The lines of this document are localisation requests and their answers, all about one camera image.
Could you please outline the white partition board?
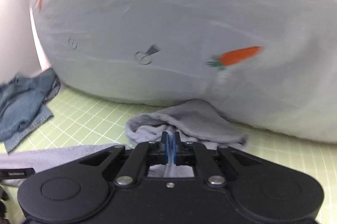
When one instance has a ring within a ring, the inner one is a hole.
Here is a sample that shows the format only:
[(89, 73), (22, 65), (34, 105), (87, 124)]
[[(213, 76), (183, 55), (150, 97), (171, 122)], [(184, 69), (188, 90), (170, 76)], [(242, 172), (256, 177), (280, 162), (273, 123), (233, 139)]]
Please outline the white partition board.
[(1, 83), (33, 77), (50, 67), (39, 41), (30, 0), (1, 0)]

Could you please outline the grey zip hoodie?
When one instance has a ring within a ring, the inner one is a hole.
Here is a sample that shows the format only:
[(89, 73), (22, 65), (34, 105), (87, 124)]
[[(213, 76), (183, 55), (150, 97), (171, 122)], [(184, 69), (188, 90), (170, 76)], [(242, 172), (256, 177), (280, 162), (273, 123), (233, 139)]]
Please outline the grey zip hoodie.
[[(210, 104), (201, 100), (190, 100), (153, 113), (137, 115), (130, 118), (124, 128), (134, 146), (142, 142), (160, 140), (163, 131), (169, 134), (178, 131), (182, 141), (200, 142), (211, 150), (215, 150), (218, 145), (242, 150), (248, 141), (247, 134), (226, 121)], [(109, 147), (109, 144), (83, 145), (1, 154), (1, 168), (32, 167), (38, 173)]]

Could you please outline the green grid cutting mat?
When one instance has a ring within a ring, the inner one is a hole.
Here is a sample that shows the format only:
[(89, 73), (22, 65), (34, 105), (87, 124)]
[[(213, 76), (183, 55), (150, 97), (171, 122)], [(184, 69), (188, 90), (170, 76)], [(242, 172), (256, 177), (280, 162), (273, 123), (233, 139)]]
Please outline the green grid cutting mat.
[[(48, 103), (54, 114), (16, 148), (17, 152), (78, 145), (128, 144), (125, 123), (156, 106), (118, 104), (62, 89)], [(238, 126), (249, 135), (246, 151), (257, 157), (302, 171), (316, 178), (324, 189), (319, 223), (336, 223), (336, 145), (306, 141), (269, 131)]]

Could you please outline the blue denim jacket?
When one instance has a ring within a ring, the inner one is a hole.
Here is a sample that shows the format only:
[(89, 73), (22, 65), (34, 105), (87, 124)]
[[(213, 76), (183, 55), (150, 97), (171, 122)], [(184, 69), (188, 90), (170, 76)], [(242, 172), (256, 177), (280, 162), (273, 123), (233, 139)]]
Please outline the blue denim jacket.
[(1, 84), (1, 143), (8, 153), (54, 115), (46, 106), (59, 92), (60, 82), (52, 68), (35, 77), (21, 74)]

